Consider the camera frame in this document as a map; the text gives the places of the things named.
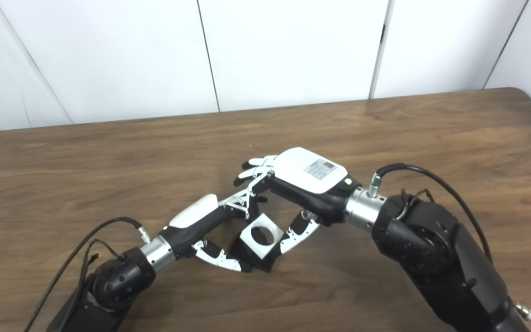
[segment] white fingertip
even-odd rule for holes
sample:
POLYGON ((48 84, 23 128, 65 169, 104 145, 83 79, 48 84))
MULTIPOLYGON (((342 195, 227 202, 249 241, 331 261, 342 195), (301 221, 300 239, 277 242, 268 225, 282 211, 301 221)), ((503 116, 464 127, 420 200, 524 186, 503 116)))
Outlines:
POLYGON ((246 170, 244 172, 242 172, 241 174, 239 174, 238 178, 252 178, 253 177, 253 172, 255 172, 255 169, 256 168, 251 168, 251 170, 246 170))

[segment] robot finger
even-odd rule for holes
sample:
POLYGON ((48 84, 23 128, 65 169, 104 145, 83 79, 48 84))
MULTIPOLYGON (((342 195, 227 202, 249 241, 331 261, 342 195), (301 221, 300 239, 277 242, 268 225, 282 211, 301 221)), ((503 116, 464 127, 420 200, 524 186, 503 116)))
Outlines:
POLYGON ((227 254, 223 248, 208 240, 200 240, 192 248, 196 250, 196 257, 217 267, 243 273, 251 271, 251 265, 227 254))
POLYGON ((249 168, 253 168, 256 166, 274 166, 274 159, 278 157, 278 155, 267 155, 263 158, 251 158, 247 161, 245 161, 241 168, 243 170, 249 170, 249 168))

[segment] wire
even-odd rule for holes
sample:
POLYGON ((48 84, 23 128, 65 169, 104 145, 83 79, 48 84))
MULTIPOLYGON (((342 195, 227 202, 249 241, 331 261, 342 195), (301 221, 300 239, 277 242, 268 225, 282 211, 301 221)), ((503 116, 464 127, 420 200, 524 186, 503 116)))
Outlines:
POLYGON ((489 249, 489 242, 487 242, 487 237, 485 237, 485 234, 483 233, 483 230, 481 229, 481 226, 478 224, 478 221, 476 217, 474 217, 474 214, 472 214, 472 211, 466 205, 466 202, 462 199, 462 197, 457 193, 454 188, 452 188, 446 181, 441 179, 436 174, 421 168, 419 166, 414 165, 408 165, 408 164, 390 164, 387 166, 383 166, 377 170, 377 175, 380 177, 384 177, 387 173, 398 171, 398 170, 409 170, 417 173, 421 173, 424 176, 429 177, 430 179, 433 179, 435 182, 439 183, 450 195, 453 196, 453 198, 458 202, 460 207, 464 210, 466 215, 468 216, 468 219, 470 219, 470 223, 472 223, 472 226, 476 230, 478 234, 478 238, 481 240, 481 244, 483 246, 483 251, 485 253, 485 256, 487 256, 487 259, 489 259, 489 262, 491 264, 493 263, 493 258, 491 257, 491 249, 489 249))
POLYGON ((141 223, 139 223, 135 219, 132 219, 129 217, 118 217, 118 218, 104 221, 103 223, 98 225, 96 228, 94 228, 88 235, 86 235, 86 237, 84 237, 83 240, 77 245, 75 250, 71 252, 71 255, 68 256, 65 263, 63 263, 63 265, 61 266, 57 274, 53 277, 52 281, 50 282, 50 285, 48 285, 48 288, 46 288, 46 290, 44 291, 44 294, 42 295, 42 298, 40 299, 40 301, 38 301, 38 304, 36 305, 36 308, 34 309, 32 316, 30 317, 30 320, 28 320, 28 324, 26 325, 26 328, 24 328, 24 332, 29 332, 30 328, 32 327, 32 324, 34 324, 34 321, 36 320, 36 317, 38 317, 38 313, 42 309, 44 302, 46 302, 54 286, 57 284, 57 282, 61 278, 61 275, 63 275, 63 273, 65 272, 65 269, 67 269, 67 266, 72 261, 72 259, 75 258, 79 250, 81 250, 81 248, 83 248, 83 246, 87 243, 87 241, 89 241, 100 229, 103 229, 107 225, 116 223, 118 221, 129 223, 133 225, 136 229, 139 229, 142 227, 141 223))

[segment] black cable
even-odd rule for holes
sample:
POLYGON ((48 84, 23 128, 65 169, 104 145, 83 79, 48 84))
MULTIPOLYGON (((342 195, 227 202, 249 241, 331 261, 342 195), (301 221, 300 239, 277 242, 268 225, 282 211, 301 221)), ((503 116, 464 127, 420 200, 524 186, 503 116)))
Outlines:
POLYGON ((103 244, 106 247, 106 249, 108 249, 109 252, 112 253, 112 255, 116 256, 116 258, 119 258, 119 256, 116 253, 116 251, 114 251, 110 247, 110 245, 107 244, 106 242, 104 242, 102 240, 99 240, 99 239, 93 239, 93 241, 91 241, 89 243, 89 245, 87 246, 87 248, 85 250, 85 254, 83 254, 83 263, 82 263, 81 271, 79 273, 79 281, 77 282, 77 289, 75 291, 75 296, 72 297, 71 303, 69 304, 69 307, 68 307, 68 311, 67 311, 65 317, 63 317, 63 321, 61 321, 61 324, 59 325, 59 331, 60 332, 62 332, 62 330, 65 329, 65 327, 67 326, 67 324, 69 322, 69 319, 72 316, 72 311, 75 310, 75 306, 77 304, 77 300, 79 299, 79 296, 82 293, 82 288, 84 286, 83 284, 84 284, 84 281, 85 281, 85 275, 87 274, 87 268, 89 267, 89 265, 91 263, 93 263, 93 261, 95 261, 95 259, 97 259, 97 257, 95 257, 95 256, 92 256, 91 259, 89 257, 89 252, 91 250, 91 247, 93 246, 93 244, 96 244, 96 243, 103 244))
POLYGON ((384 167, 381 167, 377 170, 377 175, 379 177, 384 177, 387 173, 398 171, 398 170, 409 170, 417 173, 421 173, 424 176, 429 177, 430 179, 433 179, 435 182, 439 183, 450 195, 453 196, 453 198, 458 202, 460 207, 464 210, 466 215, 468 216, 468 219, 470 219, 470 223, 472 223, 472 226, 476 230, 478 234, 478 238, 481 240, 481 244, 483 246, 483 251, 485 252, 485 256, 487 256, 487 259, 491 263, 493 263, 493 258, 491 257, 491 250, 489 249, 489 243, 487 242, 487 237, 485 237, 485 234, 483 233, 483 230, 481 229, 481 226, 478 224, 478 221, 476 217, 474 217, 474 214, 472 214, 472 211, 466 205, 466 202, 462 199, 462 197, 452 188, 446 181, 441 179, 436 174, 421 168, 419 166, 414 165, 408 165, 408 164, 390 164, 384 167))
POLYGON ((57 284, 57 282, 61 278, 61 275, 63 275, 63 272, 65 272, 65 269, 67 269, 67 266, 69 265, 69 263, 71 263, 72 259, 75 258, 79 250, 81 250, 81 248, 83 248, 83 246, 87 243, 87 241, 89 241, 91 237, 93 237, 100 229, 103 229, 107 225, 116 223, 118 221, 129 223, 133 225, 136 229, 139 229, 142 227, 141 223, 139 223, 135 219, 132 219, 129 217, 118 217, 118 218, 110 219, 108 221, 101 223, 96 228, 94 228, 88 235, 86 235, 86 237, 84 237, 83 240, 77 245, 75 250, 71 252, 71 255, 69 255, 65 263, 63 263, 63 266, 61 266, 57 274, 54 276, 53 280, 50 282, 50 285, 48 285, 48 288, 46 288, 46 290, 44 291, 44 294, 42 295, 42 298, 40 299, 40 301, 38 301, 38 304, 36 305, 36 308, 34 309, 32 316, 30 317, 30 320, 28 320, 28 324, 26 325, 26 328, 24 328, 24 332, 29 332, 30 328, 32 327, 32 324, 34 324, 34 321, 36 320, 36 317, 38 316, 38 313, 42 309, 44 302, 46 302, 54 286, 57 284))

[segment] black arm segment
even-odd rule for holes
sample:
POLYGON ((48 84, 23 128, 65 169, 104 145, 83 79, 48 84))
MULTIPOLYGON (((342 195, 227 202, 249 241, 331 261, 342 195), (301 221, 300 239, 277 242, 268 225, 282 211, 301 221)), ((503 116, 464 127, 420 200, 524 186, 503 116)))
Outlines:
POLYGON ((457 332, 529 332, 507 287, 466 228, 440 204, 387 198, 372 229, 382 254, 399 262, 434 313, 457 332))

